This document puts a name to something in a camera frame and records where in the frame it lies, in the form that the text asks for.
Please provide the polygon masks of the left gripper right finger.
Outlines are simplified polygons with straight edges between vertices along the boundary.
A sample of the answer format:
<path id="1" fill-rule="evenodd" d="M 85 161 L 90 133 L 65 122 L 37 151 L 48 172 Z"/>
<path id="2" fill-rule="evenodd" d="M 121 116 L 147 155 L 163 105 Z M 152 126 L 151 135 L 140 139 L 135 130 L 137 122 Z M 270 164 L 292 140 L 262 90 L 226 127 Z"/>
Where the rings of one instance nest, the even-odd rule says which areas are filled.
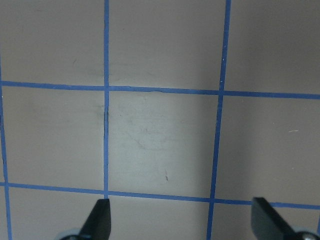
<path id="1" fill-rule="evenodd" d="M 251 205 L 251 230 L 258 240 L 318 240 L 308 230 L 295 230 L 263 197 L 254 197 Z"/>

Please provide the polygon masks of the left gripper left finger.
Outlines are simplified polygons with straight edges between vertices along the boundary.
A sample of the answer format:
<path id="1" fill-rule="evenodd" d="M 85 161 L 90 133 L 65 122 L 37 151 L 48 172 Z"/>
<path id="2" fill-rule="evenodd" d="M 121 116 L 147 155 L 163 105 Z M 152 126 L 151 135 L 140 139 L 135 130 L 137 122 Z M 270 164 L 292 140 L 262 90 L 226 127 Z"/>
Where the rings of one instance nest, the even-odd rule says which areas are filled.
<path id="1" fill-rule="evenodd" d="M 61 240 L 108 240 L 111 235 L 111 206 L 109 199 L 96 201 L 78 234 L 69 234 Z"/>

